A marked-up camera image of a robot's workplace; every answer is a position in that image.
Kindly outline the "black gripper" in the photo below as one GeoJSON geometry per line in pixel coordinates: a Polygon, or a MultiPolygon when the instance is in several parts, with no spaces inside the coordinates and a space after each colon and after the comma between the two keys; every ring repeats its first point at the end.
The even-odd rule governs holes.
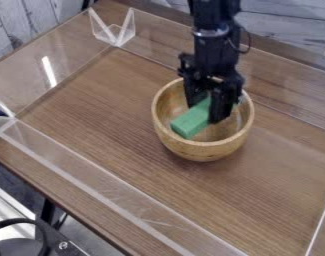
{"type": "Polygon", "coordinates": [[[240,50],[240,31],[217,37],[194,35],[194,54],[181,53],[178,74],[183,78],[187,106],[195,106],[207,97],[207,82],[213,77],[228,84],[210,87],[209,122],[225,120],[240,103],[244,78],[236,70],[240,50]]]}

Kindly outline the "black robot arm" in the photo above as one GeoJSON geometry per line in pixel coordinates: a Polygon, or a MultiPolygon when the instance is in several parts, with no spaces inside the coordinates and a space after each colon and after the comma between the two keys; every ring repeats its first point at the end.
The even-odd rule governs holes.
{"type": "Polygon", "coordinates": [[[194,52],[182,52],[178,75],[186,103],[194,107],[210,97],[209,122],[225,120],[240,103],[245,78],[237,71],[242,26],[236,21],[241,0],[187,0],[193,17],[194,52]]]}

